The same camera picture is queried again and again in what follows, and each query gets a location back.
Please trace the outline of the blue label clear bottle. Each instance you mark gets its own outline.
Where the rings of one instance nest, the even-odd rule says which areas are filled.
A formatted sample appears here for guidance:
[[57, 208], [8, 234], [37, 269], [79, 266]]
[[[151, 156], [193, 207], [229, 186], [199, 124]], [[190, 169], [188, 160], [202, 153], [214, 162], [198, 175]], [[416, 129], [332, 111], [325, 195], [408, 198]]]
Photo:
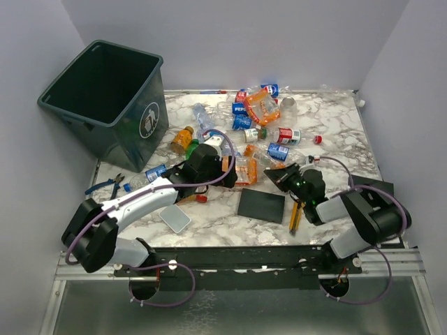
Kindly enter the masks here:
[[306, 162], [306, 156], [297, 149], [273, 142], [269, 143], [268, 145], [268, 155], [286, 165], [290, 165], [292, 163], [302, 165]]

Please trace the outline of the large orange label bottle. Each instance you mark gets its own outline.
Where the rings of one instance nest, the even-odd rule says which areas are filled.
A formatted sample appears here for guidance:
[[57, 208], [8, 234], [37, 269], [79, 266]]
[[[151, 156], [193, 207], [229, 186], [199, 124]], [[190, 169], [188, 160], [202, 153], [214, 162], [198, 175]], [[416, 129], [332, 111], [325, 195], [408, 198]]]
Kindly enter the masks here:
[[234, 187], [249, 186], [257, 182], [258, 168], [254, 158], [236, 156], [233, 169], [230, 169], [230, 156], [224, 156], [221, 167], [222, 172], [230, 170], [224, 181], [227, 184], [234, 181]]

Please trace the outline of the red label clear bottle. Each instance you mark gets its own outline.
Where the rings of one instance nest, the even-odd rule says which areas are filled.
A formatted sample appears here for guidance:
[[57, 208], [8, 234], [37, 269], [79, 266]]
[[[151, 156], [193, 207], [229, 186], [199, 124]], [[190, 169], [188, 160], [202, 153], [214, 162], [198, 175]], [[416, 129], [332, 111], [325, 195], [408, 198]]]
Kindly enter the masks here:
[[276, 144], [298, 145], [301, 147], [306, 145], [320, 145], [323, 140], [321, 135], [314, 135], [303, 130], [284, 127], [273, 128], [269, 131], [268, 138]]

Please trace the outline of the crushed orange label bottle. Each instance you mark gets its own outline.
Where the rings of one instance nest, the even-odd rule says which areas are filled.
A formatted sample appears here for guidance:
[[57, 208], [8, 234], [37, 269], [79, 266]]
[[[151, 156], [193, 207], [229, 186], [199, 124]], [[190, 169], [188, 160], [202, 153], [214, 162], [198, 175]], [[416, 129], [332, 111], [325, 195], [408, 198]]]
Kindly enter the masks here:
[[244, 156], [255, 159], [259, 165], [265, 168], [279, 169], [283, 167], [281, 162], [273, 159], [265, 150], [252, 144], [246, 146]]

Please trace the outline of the red cap clear bottle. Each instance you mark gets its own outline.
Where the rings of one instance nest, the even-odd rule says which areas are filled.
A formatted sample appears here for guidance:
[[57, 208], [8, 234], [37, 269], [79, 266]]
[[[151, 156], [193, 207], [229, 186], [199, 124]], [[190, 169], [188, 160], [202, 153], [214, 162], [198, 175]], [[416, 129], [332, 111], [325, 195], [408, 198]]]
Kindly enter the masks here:
[[198, 203], [206, 203], [207, 196], [206, 195], [190, 195], [189, 197], [180, 201], [181, 203], [189, 203], [189, 202], [198, 202]]

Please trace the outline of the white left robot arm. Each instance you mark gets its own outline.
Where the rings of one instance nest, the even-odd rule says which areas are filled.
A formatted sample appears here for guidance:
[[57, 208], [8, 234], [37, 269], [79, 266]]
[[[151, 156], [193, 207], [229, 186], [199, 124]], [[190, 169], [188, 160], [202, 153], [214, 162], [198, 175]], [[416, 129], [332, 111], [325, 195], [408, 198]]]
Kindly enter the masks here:
[[102, 203], [85, 200], [61, 237], [67, 247], [66, 264], [79, 264], [93, 273], [114, 262], [147, 275], [154, 267], [154, 251], [142, 239], [120, 239], [119, 234], [153, 211], [194, 195], [200, 187], [232, 188], [236, 180], [235, 155], [221, 157], [214, 147], [200, 144], [189, 159], [136, 191]]

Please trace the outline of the green plastic bottle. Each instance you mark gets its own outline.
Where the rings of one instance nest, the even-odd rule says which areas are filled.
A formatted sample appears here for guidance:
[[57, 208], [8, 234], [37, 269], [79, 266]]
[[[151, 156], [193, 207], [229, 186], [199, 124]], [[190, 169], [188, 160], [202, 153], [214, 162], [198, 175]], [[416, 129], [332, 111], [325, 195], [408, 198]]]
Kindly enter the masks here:
[[189, 146], [186, 148], [186, 151], [185, 151], [185, 158], [186, 158], [187, 160], [190, 158], [191, 154], [192, 154], [193, 151], [198, 147], [199, 144], [200, 144], [200, 143], [199, 143], [199, 141], [198, 141], [197, 139], [193, 139], [193, 140], [190, 142]]

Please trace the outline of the black rectangular box centre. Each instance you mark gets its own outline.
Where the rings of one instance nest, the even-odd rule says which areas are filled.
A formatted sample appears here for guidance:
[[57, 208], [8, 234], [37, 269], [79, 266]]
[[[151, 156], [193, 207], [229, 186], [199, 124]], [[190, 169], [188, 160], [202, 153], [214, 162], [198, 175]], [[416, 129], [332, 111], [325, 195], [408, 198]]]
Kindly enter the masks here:
[[283, 195], [243, 188], [237, 215], [281, 224], [284, 217], [284, 205]]

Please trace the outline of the yellow utility knife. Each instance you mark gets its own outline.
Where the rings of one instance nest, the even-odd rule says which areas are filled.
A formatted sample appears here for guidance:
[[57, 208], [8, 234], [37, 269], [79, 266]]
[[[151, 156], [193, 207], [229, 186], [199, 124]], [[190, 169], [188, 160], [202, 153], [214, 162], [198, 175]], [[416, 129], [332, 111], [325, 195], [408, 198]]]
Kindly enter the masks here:
[[298, 226], [300, 224], [300, 219], [302, 216], [302, 207], [303, 203], [301, 201], [297, 201], [293, 205], [293, 210], [291, 213], [291, 219], [289, 223], [289, 234], [295, 236]]

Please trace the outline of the clear crushed water bottle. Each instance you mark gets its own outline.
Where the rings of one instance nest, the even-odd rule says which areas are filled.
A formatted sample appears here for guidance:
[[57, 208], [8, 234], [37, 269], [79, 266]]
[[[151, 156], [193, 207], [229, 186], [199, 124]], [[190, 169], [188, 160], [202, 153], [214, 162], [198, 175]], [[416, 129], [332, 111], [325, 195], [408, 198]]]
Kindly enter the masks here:
[[196, 121], [198, 122], [199, 129], [206, 130], [215, 127], [214, 120], [207, 113], [207, 110], [201, 103], [196, 103], [192, 107], [192, 112], [194, 117], [196, 118]]

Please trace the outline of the white grey rectangular case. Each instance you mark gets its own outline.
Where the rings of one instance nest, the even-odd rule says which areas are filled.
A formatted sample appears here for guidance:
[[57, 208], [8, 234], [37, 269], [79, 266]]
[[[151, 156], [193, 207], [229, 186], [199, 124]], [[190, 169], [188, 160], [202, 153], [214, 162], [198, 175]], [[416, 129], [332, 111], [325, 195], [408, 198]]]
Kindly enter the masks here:
[[175, 234], [181, 233], [191, 222], [191, 219], [176, 204], [165, 207], [159, 216]]

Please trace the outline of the pepsi bottle upper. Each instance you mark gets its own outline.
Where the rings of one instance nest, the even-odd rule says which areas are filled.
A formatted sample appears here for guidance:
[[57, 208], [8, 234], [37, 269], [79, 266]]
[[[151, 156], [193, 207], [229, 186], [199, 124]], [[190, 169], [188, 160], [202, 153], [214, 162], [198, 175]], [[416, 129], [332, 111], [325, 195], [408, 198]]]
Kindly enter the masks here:
[[243, 103], [230, 103], [222, 101], [217, 103], [217, 109], [224, 114], [234, 114], [243, 116], [248, 115]]

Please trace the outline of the pepsi bottle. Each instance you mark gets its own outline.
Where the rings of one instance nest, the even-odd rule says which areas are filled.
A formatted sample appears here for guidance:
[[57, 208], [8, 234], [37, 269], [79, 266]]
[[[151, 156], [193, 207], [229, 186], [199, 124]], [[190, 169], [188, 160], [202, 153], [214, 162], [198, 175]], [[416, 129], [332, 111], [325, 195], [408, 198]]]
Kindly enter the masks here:
[[281, 94], [293, 93], [289, 86], [280, 87], [278, 84], [259, 84], [246, 88], [248, 94], [254, 94], [261, 89], [266, 90], [273, 98], [277, 98]]
[[234, 114], [243, 116], [248, 115], [243, 103], [230, 103], [222, 101], [217, 103], [217, 109], [224, 114]]

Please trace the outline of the red label bottle at back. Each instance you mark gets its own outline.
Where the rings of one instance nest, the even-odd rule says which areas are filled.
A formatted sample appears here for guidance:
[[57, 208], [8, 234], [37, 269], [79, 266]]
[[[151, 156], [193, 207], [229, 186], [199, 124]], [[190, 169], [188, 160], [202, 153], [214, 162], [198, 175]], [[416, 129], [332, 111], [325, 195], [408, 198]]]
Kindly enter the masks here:
[[231, 103], [242, 103], [247, 96], [247, 91], [241, 89], [239, 91], [229, 91], [227, 93], [227, 101]]

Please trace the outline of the big orange bottle at back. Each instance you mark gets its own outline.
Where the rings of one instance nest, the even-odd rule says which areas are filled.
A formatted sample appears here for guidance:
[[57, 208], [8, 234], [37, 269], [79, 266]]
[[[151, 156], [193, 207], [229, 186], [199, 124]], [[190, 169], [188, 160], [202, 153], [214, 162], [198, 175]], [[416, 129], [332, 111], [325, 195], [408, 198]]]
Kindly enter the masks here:
[[266, 88], [248, 94], [243, 100], [243, 105], [248, 116], [260, 126], [267, 126], [281, 116], [279, 106]]

